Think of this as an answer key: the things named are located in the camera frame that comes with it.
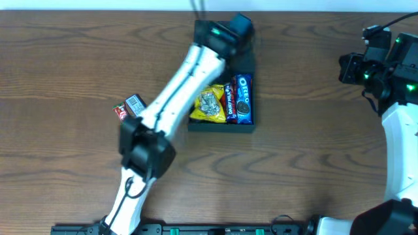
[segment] yellow snack bag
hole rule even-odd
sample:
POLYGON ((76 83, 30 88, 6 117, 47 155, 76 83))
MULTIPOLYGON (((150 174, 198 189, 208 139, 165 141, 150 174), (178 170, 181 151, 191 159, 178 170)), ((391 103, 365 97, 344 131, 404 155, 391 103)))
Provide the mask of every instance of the yellow snack bag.
POLYGON ((212 85, 204 89, 195 100, 195 109, 190 118, 225 123, 227 118, 219 101, 223 95, 223 85, 212 85))

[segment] oreo cookie image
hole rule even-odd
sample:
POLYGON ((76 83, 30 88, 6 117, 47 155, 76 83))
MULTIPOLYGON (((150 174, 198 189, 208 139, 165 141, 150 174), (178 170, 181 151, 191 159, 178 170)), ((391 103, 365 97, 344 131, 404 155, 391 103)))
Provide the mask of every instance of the oreo cookie image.
POLYGON ((251 75, 237 74, 233 78, 236 87, 236 114, 238 124, 252 124, 251 118, 251 75))

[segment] green led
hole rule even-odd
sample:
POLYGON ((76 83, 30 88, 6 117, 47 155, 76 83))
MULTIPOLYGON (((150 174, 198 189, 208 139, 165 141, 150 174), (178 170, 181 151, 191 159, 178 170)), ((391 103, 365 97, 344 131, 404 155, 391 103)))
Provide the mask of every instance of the green led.
POLYGON ((408 84, 408 85, 406 85, 406 88, 407 88, 409 91, 413 91, 413 90, 415 89, 415 86, 414 86, 414 85, 410 85, 410 84, 408 84))
POLYGON ((213 29, 212 29, 212 32, 213 32, 214 34, 216 34, 216 35, 220 35, 220 34, 221 34, 221 31, 219 31, 219 30, 217 30, 217 29, 215 29, 215 28, 213 28, 213 29))

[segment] wood grain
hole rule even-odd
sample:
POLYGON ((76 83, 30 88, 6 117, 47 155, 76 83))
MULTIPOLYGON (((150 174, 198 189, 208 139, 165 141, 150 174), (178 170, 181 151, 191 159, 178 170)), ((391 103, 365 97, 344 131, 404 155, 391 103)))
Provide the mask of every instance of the wood grain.
MULTIPOLYGON (((209 13, 228 20, 233 13, 209 13)), ((269 223, 353 219, 383 199, 386 143, 361 87, 338 81, 363 27, 399 14, 249 12, 257 30, 253 134, 178 135, 142 216, 269 223)), ((118 118, 151 102, 193 35, 190 12, 0 12, 0 234, 48 234, 106 215, 120 179, 118 118)), ((401 22, 395 32, 418 33, 401 22)))

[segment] open box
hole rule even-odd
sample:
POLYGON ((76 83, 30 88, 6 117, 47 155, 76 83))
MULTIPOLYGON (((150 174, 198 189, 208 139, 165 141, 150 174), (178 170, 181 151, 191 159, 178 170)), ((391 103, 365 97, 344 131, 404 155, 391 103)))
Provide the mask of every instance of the open box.
MULTIPOLYGON (((200 21, 195 22, 195 32, 199 26, 200 21)), ((195 35, 195 42, 199 43, 198 38, 195 35)), ((234 56, 234 59, 227 64, 225 71, 222 75, 215 79, 212 84, 226 84, 231 82, 232 77, 235 74, 250 74, 252 79, 251 85, 251 118, 252 124, 233 124, 233 123, 213 123, 209 121, 201 121, 189 118, 188 129, 189 131, 202 131, 202 132, 221 132, 221 133, 252 133, 255 129, 255 84, 257 78, 255 77, 255 56, 251 43, 242 50, 241 53, 234 56)))

